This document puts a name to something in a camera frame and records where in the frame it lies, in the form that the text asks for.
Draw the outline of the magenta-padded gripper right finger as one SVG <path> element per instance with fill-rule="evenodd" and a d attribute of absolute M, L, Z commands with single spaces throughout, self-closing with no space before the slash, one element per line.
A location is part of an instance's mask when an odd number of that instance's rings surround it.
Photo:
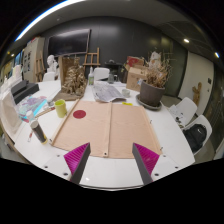
<path fill-rule="evenodd" d="M 133 144 L 132 153 L 136 160 L 143 185 L 152 183 L 181 169 L 166 154 L 158 155 L 137 143 Z"/>

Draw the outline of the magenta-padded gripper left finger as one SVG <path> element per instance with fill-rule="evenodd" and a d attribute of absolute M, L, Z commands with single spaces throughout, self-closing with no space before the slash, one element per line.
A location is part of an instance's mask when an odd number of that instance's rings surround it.
<path fill-rule="evenodd" d="M 79 184 L 90 152 L 90 144 L 85 143 L 65 155 L 52 157 L 42 168 L 59 177 L 69 179 L 74 184 Z"/>

